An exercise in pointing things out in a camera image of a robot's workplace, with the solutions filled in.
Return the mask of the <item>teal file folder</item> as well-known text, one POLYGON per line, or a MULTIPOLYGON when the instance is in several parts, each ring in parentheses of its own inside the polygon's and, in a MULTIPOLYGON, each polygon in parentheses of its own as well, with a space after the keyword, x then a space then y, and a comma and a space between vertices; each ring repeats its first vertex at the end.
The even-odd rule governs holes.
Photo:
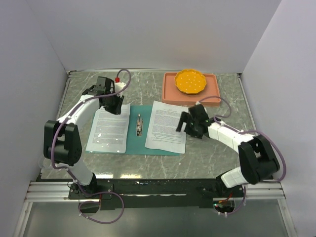
POLYGON ((163 150, 148 149, 145 147, 146 136, 152 112, 151 105, 130 105, 129 126, 127 133, 125 155, 161 155, 178 156, 178 153, 167 152, 163 150), (143 119, 142 136, 136 136, 137 116, 141 114, 143 119))

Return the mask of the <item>printed paper sheet bottom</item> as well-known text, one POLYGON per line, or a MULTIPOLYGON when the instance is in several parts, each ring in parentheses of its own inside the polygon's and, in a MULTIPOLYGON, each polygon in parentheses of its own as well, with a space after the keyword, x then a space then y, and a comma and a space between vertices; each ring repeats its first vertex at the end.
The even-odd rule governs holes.
POLYGON ((188 108, 154 101, 150 116, 145 147, 184 154, 186 133, 176 131, 182 112, 188 108))

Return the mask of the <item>printed paper sheet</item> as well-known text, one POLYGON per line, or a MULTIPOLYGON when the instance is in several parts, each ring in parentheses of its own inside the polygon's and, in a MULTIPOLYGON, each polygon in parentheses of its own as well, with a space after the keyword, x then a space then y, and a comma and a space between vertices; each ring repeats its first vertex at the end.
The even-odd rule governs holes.
POLYGON ((130 104, 122 105, 121 114, 114 115, 104 108, 95 112, 86 151, 89 153, 126 152, 130 104))
POLYGON ((154 101, 150 116, 145 147, 184 154, 186 133, 176 131, 182 112, 188 108, 154 101))

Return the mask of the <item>printed paper sheet top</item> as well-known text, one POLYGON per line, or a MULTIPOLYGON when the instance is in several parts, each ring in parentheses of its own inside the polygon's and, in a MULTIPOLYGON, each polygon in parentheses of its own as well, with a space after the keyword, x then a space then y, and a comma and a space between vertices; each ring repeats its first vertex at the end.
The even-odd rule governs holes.
POLYGON ((122 105, 121 114, 114 115, 104 108, 95 112, 86 151, 89 153, 126 152, 130 104, 122 105))

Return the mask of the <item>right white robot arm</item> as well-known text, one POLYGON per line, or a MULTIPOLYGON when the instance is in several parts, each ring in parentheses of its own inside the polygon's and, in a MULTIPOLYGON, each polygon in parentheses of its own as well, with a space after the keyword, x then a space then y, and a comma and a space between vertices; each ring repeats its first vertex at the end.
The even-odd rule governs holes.
POLYGON ((201 139, 205 136, 217 140, 238 154, 239 167, 217 177, 216 192, 222 197, 228 196, 235 186, 255 185, 280 169, 271 142, 266 137, 234 129, 218 117, 210 118, 202 104, 181 113, 176 131, 180 132, 182 126, 191 137, 201 139))

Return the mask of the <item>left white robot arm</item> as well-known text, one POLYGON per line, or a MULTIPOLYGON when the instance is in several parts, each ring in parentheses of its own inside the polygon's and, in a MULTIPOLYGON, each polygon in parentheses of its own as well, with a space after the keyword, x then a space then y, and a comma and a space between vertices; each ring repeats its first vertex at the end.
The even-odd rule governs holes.
POLYGON ((81 157, 82 144, 79 132, 89 118, 100 108, 113 115, 121 113, 122 95, 126 83, 119 78, 98 77, 95 85, 87 88, 79 101, 58 120, 49 120, 44 126, 43 155, 51 160, 54 169, 64 169, 72 177, 86 198, 97 195, 95 174, 81 157))

